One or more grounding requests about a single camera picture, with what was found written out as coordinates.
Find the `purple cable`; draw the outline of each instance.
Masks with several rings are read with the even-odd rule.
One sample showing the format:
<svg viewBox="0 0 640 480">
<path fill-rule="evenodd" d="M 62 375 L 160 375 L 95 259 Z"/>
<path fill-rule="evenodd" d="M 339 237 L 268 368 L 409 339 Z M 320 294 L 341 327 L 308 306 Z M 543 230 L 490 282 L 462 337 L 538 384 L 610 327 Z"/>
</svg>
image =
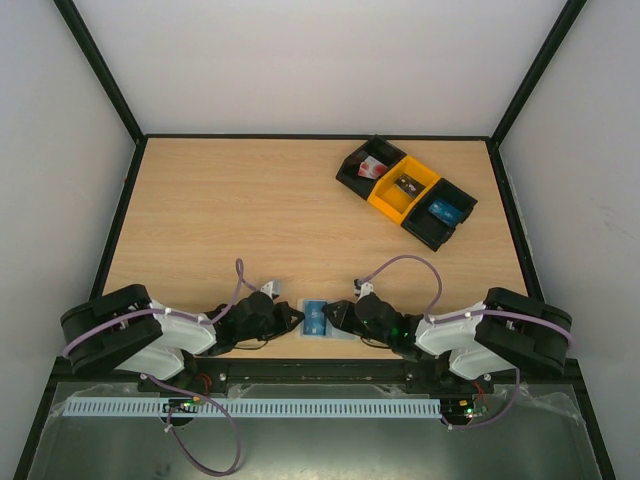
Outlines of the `purple cable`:
<svg viewBox="0 0 640 480">
<path fill-rule="evenodd" d="M 173 387 L 173 386 L 168 385 L 168 384 L 166 384 L 164 382 L 161 382 L 160 380 L 158 380 L 157 378 L 155 378 L 152 375 L 147 375 L 147 377 L 153 383 L 155 383 L 156 385 L 158 385 L 161 388 L 164 388 L 165 390 L 170 390 L 172 392 L 181 393 L 183 395 L 188 395 L 189 397 L 199 397 L 199 398 L 203 399 L 205 402 L 210 403 L 211 405 L 213 405 L 215 408 L 220 410 L 220 412 L 225 417 L 227 417 L 227 420 L 229 420 L 229 424 L 231 425 L 231 427 L 233 428 L 233 431 L 236 434 L 236 458 L 233 460 L 233 464 L 229 467 L 229 469 L 225 470 L 224 472 L 219 472 L 217 470 L 212 470 L 210 468 L 205 467 L 200 462 L 198 462 L 193 457 L 193 455 L 191 455 L 189 450 L 187 450 L 187 447 L 185 447 L 184 443 L 182 443 L 182 440 L 180 440 L 180 437 L 178 437 L 178 434 L 176 433 L 175 428 L 171 425 L 171 415 L 173 415 L 175 409 L 171 409 L 169 411 L 169 413 L 167 414 L 167 428 L 169 428 L 169 432 L 173 435 L 173 438 L 176 439 L 176 442 L 178 442 L 178 446 L 180 447 L 180 450 L 182 450 L 182 453 L 184 454 L 184 456 L 187 457 L 187 460 L 189 460 L 189 463 L 191 463 L 191 465 L 196 467 L 198 470 L 200 470 L 205 475 L 209 475 L 211 477 L 224 477 L 224 476 L 227 476 L 227 475 L 231 475 L 232 473 L 235 473 L 237 468 L 238 468 L 238 463 L 240 463 L 240 455 L 242 454 L 242 437 L 240 436 L 240 429 L 238 428 L 238 424 L 233 419 L 231 414 L 227 411 L 227 409 L 224 408 L 218 402 L 216 402 L 215 400 L 213 400 L 213 399 L 211 399 L 209 397 L 204 397 L 199 393 L 191 392 L 189 390 L 183 390 L 181 388 Z"/>
<path fill-rule="evenodd" d="M 366 277 L 358 279 L 358 281 L 360 283 L 369 282 L 376 275 L 378 275 L 385 268 L 387 268 L 389 265 L 391 265 L 392 263 L 397 262 L 398 260 L 403 260 L 405 258 L 408 258 L 408 259 L 411 259 L 411 260 L 417 260 L 418 262 L 421 262 L 421 263 L 425 264 L 427 267 L 429 267 L 431 269 L 431 271 L 433 272 L 433 274 L 436 277 L 436 281 L 438 282 L 438 292 L 436 293 L 435 297 L 433 297 L 433 300 L 431 300 L 431 303 L 429 303 L 429 305 L 427 305 L 427 308 L 425 308 L 425 310 L 424 310 L 425 319 L 429 318 L 429 314 L 431 313 L 431 309 L 435 306 L 436 303 L 438 303 L 438 300 L 440 300 L 440 296 L 442 295 L 442 278 L 440 277 L 440 273 L 438 273 L 438 270 L 436 269 L 436 267 L 434 267 L 429 261 L 425 260 L 424 258 L 418 257 L 417 255 L 398 255 L 397 257 L 393 257 L 391 260 L 388 260 L 385 263 L 383 263 L 373 273 L 370 273 Z"/>
<path fill-rule="evenodd" d="M 524 315 L 522 313 L 515 313 L 515 312 L 507 312 L 505 310 L 472 310 L 470 312 L 468 312 L 469 316 L 473 317 L 475 315 L 491 315 L 494 317 L 505 317 L 505 318 L 510 318 L 512 320 L 521 320 L 523 322 L 529 322 L 529 323 L 534 323 L 536 325 L 541 325 L 543 327 L 549 328 L 555 332 L 558 332 L 560 335 L 562 335 L 564 338 L 567 339 L 567 343 L 569 348 L 571 348 L 571 346 L 574 343 L 574 339 L 573 339 L 573 335 L 571 335 L 568 331 L 566 331 L 564 328 L 559 327 L 558 325 L 551 323 L 547 320 L 543 320 L 542 318 L 538 318 L 538 317 L 532 317 L 531 315 Z M 449 317 L 449 318 L 444 318 L 442 320 L 436 320 L 435 324 L 436 325 L 441 325 L 444 323 L 449 323 L 449 322 L 455 322 L 458 320 L 462 320 L 463 318 L 467 317 L 466 313 L 461 313 L 460 315 L 454 315 L 453 317 Z"/>
<path fill-rule="evenodd" d="M 236 273 L 238 274 L 238 278 L 242 279 L 242 284 L 249 290 L 251 290 L 252 292 L 257 292 L 260 290 L 258 287 L 252 285 L 244 279 L 244 265 L 241 258 L 236 258 Z"/>
<path fill-rule="evenodd" d="M 450 430 L 469 430 L 471 428 L 480 428 L 480 427 L 489 426 L 492 423 L 495 423 L 498 420 L 500 420 L 509 412 L 509 410 L 511 410 L 511 407 L 513 407 L 513 404 L 516 402 L 516 397 L 518 396 L 519 389 L 520 389 L 520 370 L 516 368 L 516 380 L 513 384 L 513 395 L 511 396 L 509 403 L 507 403 L 507 405 L 502 409 L 502 411 L 498 413 L 495 417 L 490 418 L 486 422 L 476 423 L 474 425 L 451 425 L 447 421 L 447 419 L 444 418 L 444 415 L 443 415 L 441 418 L 442 423 L 444 423 L 447 426 L 447 428 L 449 428 Z"/>
<path fill-rule="evenodd" d="M 244 263 L 242 262 L 241 258 L 236 258 L 236 273 L 238 274 L 238 283 L 236 283 L 236 288 L 233 291 L 233 295 L 231 295 L 231 300 L 229 300 L 229 303 L 220 311 L 220 313 L 218 315 L 213 317 L 211 320 L 203 320 L 203 321 L 201 321 L 200 322 L 201 325 L 213 325 L 218 320 L 220 320 L 222 317 L 224 317 L 227 314 L 227 312 L 231 309 L 231 307 L 233 307 L 235 305 L 236 300 L 238 299 L 238 294 L 240 293 L 240 289 L 242 288 L 243 283 L 246 284 L 249 289 L 255 289 L 256 288 L 253 285 L 251 285 L 249 282 L 245 281 L 245 279 L 244 279 Z M 62 356 L 64 358 L 69 358 L 69 354 L 71 353 L 71 351 L 74 348 L 76 348 L 78 345 L 80 345 L 83 342 L 86 342 L 91 337 L 94 337 L 95 335 L 97 335 L 97 334 L 99 334 L 101 332 L 104 332 L 105 330 L 107 330 L 109 328 L 113 328 L 113 327 L 121 324 L 122 322 L 125 322 L 127 320 L 131 320 L 133 318 L 142 317 L 143 315 L 164 315 L 164 314 L 165 314 L 165 310 L 164 309 L 146 308 L 144 310 L 136 310 L 135 312 L 125 313 L 124 315 L 120 315 L 119 317 L 112 318 L 111 320 L 108 320 L 108 321 L 106 321 L 104 323 L 101 323 L 97 327 L 94 327 L 91 330 L 86 331 L 82 335 L 74 338 L 64 348 L 64 350 L 62 351 Z M 176 312 L 174 310 L 171 310 L 169 315 L 173 316 L 173 317 L 183 318 L 185 320 L 191 320 L 192 322 L 198 322 L 199 321 L 198 315 L 191 315 L 189 313 Z"/>
</svg>

